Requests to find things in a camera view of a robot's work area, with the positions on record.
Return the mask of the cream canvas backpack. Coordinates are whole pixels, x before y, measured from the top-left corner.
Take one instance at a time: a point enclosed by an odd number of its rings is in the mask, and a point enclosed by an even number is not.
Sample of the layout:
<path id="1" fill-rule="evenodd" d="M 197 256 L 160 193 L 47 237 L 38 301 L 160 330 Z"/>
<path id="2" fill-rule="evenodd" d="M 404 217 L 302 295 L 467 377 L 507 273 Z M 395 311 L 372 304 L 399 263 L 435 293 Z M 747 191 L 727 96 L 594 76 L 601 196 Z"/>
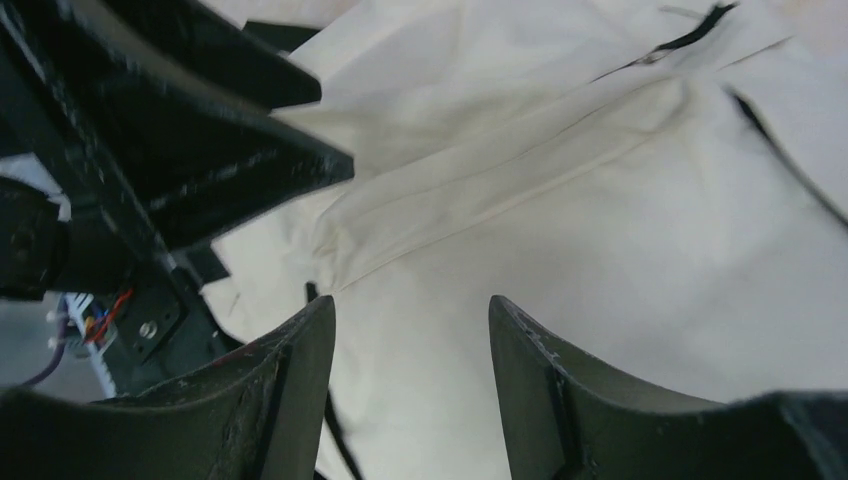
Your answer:
<path id="1" fill-rule="evenodd" d="M 250 342 L 333 297 L 330 390 L 369 479 L 506 479 L 488 304 L 713 401 L 847 385 L 847 75 L 741 1 L 361 1 L 275 119 L 350 181 L 218 238 Z"/>

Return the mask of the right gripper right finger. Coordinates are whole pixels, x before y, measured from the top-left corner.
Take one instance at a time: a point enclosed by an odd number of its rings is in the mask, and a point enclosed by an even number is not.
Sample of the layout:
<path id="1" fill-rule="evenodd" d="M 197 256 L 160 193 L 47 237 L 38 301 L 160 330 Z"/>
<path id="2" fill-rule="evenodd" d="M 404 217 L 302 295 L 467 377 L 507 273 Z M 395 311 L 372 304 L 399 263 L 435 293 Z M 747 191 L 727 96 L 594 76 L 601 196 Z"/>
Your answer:
<path id="1" fill-rule="evenodd" d="M 847 395 L 728 404 L 625 373 L 495 296 L 489 331 L 515 479 L 843 479 Z"/>

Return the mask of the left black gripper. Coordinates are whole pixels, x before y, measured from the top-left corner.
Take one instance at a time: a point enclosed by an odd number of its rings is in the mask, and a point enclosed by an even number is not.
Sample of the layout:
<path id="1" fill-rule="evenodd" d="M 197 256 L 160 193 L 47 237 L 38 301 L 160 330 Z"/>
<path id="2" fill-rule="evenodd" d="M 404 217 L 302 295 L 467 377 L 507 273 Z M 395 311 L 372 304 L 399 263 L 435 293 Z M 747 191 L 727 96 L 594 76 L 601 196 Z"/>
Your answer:
<path id="1" fill-rule="evenodd" d="M 1 5 L 1 116 L 53 180 L 10 293 L 119 296 L 137 264 L 353 176 L 352 157 L 201 78 L 100 1 Z"/>

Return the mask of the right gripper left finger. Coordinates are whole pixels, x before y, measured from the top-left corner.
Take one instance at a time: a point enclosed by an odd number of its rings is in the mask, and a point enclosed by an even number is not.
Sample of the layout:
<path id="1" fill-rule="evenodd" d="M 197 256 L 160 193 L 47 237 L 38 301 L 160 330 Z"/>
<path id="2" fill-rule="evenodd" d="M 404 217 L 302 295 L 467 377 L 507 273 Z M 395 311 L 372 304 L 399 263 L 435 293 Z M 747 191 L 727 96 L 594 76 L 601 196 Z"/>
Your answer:
<path id="1" fill-rule="evenodd" d="M 1 393 L 5 479 L 310 479 L 335 343 L 319 297 L 284 324 L 141 394 Z"/>

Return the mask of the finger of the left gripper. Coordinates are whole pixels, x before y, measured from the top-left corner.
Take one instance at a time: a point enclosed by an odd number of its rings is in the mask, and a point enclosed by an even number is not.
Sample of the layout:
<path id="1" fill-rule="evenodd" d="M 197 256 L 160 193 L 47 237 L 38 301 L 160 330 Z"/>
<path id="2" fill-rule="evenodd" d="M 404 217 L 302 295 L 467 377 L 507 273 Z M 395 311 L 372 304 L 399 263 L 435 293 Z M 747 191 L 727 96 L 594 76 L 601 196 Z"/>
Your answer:
<path id="1" fill-rule="evenodd" d="M 253 104 L 318 102 L 318 79 L 199 1 L 114 0 L 106 5 L 164 55 Z"/>

